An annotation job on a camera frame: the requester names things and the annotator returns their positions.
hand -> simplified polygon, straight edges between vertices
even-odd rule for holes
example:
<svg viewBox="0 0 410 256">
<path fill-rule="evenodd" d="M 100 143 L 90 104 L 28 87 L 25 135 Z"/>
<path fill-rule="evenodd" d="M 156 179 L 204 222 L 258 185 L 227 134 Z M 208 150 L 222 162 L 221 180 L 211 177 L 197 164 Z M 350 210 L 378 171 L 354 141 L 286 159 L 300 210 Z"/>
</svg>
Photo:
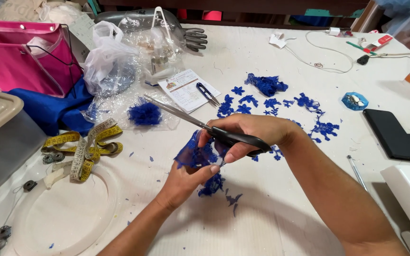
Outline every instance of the hand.
<svg viewBox="0 0 410 256">
<path fill-rule="evenodd" d="M 223 119 L 210 120 L 208 126 L 216 126 L 226 131 L 244 133 L 259 137 L 268 145 L 281 145 L 288 141 L 291 131 L 300 127 L 287 119 L 274 116 L 232 114 Z M 203 147 L 211 137 L 205 130 L 199 138 L 199 147 Z M 244 142 L 236 143 L 225 155 L 225 162 L 232 163 L 243 158 L 249 152 L 259 149 Z"/>
<path fill-rule="evenodd" d="M 177 166 L 177 161 L 174 161 L 164 187 L 155 198 L 162 207 L 170 211 L 182 205 L 199 184 L 206 182 L 219 172 L 217 165 L 208 165 L 200 169 L 188 166 L 178 169 Z"/>
</svg>

smartphone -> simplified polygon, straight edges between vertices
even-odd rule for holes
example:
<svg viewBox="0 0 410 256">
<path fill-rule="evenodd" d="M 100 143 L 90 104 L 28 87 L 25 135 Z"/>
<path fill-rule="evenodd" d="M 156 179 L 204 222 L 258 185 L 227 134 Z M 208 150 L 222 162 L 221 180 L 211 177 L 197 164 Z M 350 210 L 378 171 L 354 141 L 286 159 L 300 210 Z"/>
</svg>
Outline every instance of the smartphone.
<svg viewBox="0 0 410 256">
<path fill-rule="evenodd" d="M 410 135 L 393 113 L 364 109 L 363 115 L 389 158 L 410 161 Z"/>
</svg>

white table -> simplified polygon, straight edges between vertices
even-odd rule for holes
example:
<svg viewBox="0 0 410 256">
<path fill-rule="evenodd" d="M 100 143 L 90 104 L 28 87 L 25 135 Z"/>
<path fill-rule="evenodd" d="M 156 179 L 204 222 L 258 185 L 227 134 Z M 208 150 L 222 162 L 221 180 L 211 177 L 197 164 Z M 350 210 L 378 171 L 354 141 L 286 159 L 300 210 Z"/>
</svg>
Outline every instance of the white table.
<svg viewBox="0 0 410 256">
<path fill-rule="evenodd" d="M 243 96 L 253 94 L 259 100 L 258 108 L 248 104 L 253 107 L 252 113 L 262 114 L 266 110 L 263 105 L 265 96 L 254 86 L 243 84 L 247 73 L 279 75 L 289 88 L 276 94 L 278 101 L 293 100 L 301 92 L 317 100 L 320 108 L 327 112 L 321 121 L 340 125 L 336 131 L 338 136 L 330 136 L 330 141 L 314 134 L 322 139 L 319 147 L 354 177 L 346 159 L 351 154 L 371 195 L 388 215 L 395 230 L 399 233 L 410 228 L 406 216 L 379 174 L 388 166 L 410 165 L 410 162 L 388 159 L 362 112 L 349 110 L 341 102 L 346 92 L 359 92 L 369 100 L 368 108 L 393 112 L 410 133 L 410 86 L 402 84 L 410 72 L 409 57 L 370 59 L 366 66 L 355 63 L 348 73 L 328 73 L 299 62 L 285 49 L 269 45 L 268 38 L 273 29 L 186 25 L 193 26 L 205 29 L 209 43 L 207 49 L 200 53 L 186 54 L 183 58 L 185 67 L 220 90 L 222 95 L 217 97 L 220 102 L 230 94 L 235 97 L 232 106 L 236 108 L 236 102 L 242 96 L 236 96 L 231 89 L 243 86 L 246 90 Z M 289 40 L 288 46 L 305 61 L 343 70 L 350 66 L 341 54 L 308 44 L 305 31 L 283 32 L 287 38 L 297 38 Z M 356 34 L 357 37 L 364 35 L 367 41 L 374 41 L 380 36 Z M 347 40 L 356 42 L 356 38 L 334 38 L 323 33 L 311 33 L 308 38 L 315 44 L 343 51 L 354 60 L 363 55 L 362 51 L 345 43 Z M 392 40 L 378 52 L 403 53 L 409 50 Z M 216 111 L 207 104 L 191 115 L 206 122 L 216 118 Z M 295 119 L 305 130 L 310 130 L 315 123 L 315 115 L 296 104 L 290 108 L 280 106 L 279 116 Z M 114 139 L 124 144 L 123 152 L 115 157 L 103 156 L 97 165 L 114 172 L 119 179 L 117 213 L 106 232 L 81 256 L 98 253 L 126 227 L 127 221 L 132 221 L 154 198 L 167 178 L 172 159 L 196 129 L 194 125 L 181 121 L 174 131 L 143 135 L 124 131 Z M 254 162 L 244 158 L 226 165 L 221 171 L 226 178 L 224 189 L 229 189 L 228 195 L 243 194 L 238 201 L 235 218 L 224 192 L 205 198 L 194 193 L 168 218 L 148 254 L 343 255 L 343 248 L 307 200 L 285 159 L 276 161 L 273 154 L 260 155 L 259 159 L 259 162 Z M 0 226 L 10 212 L 14 200 L 12 190 L 29 179 L 41 179 L 46 168 L 38 153 L 0 188 Z M 91 229 L 105 202 L 105 185 L 99 178 L 94 178 L 94 181 L 90 178 L 82 185 L 71 184 L 65 178 L 45 192 L 30 212 L 32 235 L 37 242 L 45 244 L 46 250 L 51 243 L 55 244 L 51 250 L 73 244 Z M 16 255 L 10 238 L 1 255 Z"/>
</svg>

scissors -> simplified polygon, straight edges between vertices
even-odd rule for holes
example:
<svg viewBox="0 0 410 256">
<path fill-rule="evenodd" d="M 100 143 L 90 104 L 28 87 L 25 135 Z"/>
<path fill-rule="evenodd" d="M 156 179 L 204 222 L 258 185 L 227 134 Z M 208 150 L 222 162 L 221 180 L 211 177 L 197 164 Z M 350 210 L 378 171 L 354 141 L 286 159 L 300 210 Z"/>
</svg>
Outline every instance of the scissors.
<svg viewBox="0 0 410 256">
<path fill-rule="evenodd" d="M 251 151 L 247 154 L 249 157 L 256 157 L 257 154 L 261 153 L 266 153 L 268 151 L 271 151 L 270 145 L 268 145 L 265 141 L 261 140 L 258 137 L 252 136 L 252 135 L 247 135 L 243 133 L 233 133 L 233 132 L 228 132 L 224 131 L 216 126 L 210 127 L 201 121 L 191 117 L 190 115 L 184 113 L 183 111 L 179 110 L 178 108 L 174 108 L 172 106 L 166 105 L 162 102 L 159 102 L 150 96 L 147 96 L 146 94 L 144 95 L 145 99 L 148 102 L 153 103 L 154 105 L 162 108 L 163 110 L 174 114 L 175 116 L 184 119 L 192 124 L 197 125 L 198 127 L 205 129 L 208 134 L 213 136 L 215 139 L 219 140 L 221 143 L 223 143 L 225 146 L 231 148 L 233 145 L 235 145 L 238 142 L 244 142 L 250 145 L 253 145 L 255 147 L 258 147 L 260 149 Z"/>
<path fill-rule="evenodd" d="M 211 92 L 208 91 L 202 83 L 198 82 L 196 88 L 202 93 L 202 95 L 208 100 L 208 102 L 210 102 L 215 107 L 219 107 L 219 101 L 216 100 L 213 94 L 211 94 Z"/>
</svg>

black plug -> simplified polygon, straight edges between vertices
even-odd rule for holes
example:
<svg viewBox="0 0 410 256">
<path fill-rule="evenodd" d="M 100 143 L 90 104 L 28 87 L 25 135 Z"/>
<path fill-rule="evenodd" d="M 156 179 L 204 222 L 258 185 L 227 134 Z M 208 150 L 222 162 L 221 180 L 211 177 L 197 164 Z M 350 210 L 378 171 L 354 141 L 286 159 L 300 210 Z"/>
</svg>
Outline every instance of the black plug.
<svg viewBox="0 0 410 256">
<path fill-rule="evenodd" d="M 369 55 L 363 55 L 357 60 L 357 63 L 360 65 L 366 65 L 368 63 L 368 60 L 369 60 Z"/>
</svg>

